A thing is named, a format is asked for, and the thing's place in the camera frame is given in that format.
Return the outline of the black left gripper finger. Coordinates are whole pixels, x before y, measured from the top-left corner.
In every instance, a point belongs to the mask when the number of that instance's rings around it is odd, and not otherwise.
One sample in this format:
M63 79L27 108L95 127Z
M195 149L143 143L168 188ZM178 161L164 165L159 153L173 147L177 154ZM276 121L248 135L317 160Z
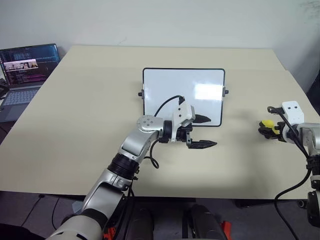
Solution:
M204 115L200 115L200 114L196 114L193 122L196 124L202 124L202 123L207 123L210 121L211 121L211 119L209 117L204 116Z
M189 149L196 149L196 150L201 150L201 149L207 149L211 148L217 145L216 142L211 141L211 140L199 140L199 141L193 141L191 138L190 132L186 133L186 145Z

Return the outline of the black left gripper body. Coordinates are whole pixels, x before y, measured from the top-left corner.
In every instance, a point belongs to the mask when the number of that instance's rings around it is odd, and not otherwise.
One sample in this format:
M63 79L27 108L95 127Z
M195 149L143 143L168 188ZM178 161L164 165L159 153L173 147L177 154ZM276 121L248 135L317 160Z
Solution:
M191 143L191 132L193 131L192 124L188 124L187 126L180 126L176 132L176 141Z

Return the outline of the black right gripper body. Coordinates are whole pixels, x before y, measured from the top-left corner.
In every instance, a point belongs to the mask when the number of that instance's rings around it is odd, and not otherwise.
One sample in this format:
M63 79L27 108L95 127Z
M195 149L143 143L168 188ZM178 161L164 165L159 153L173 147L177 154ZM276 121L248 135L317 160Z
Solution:
M285 127L285 122L284 121L279 121L274 126L274 133L275 133L275 135L276 135L278 140L284 140L284 138L283 138L284 127Z

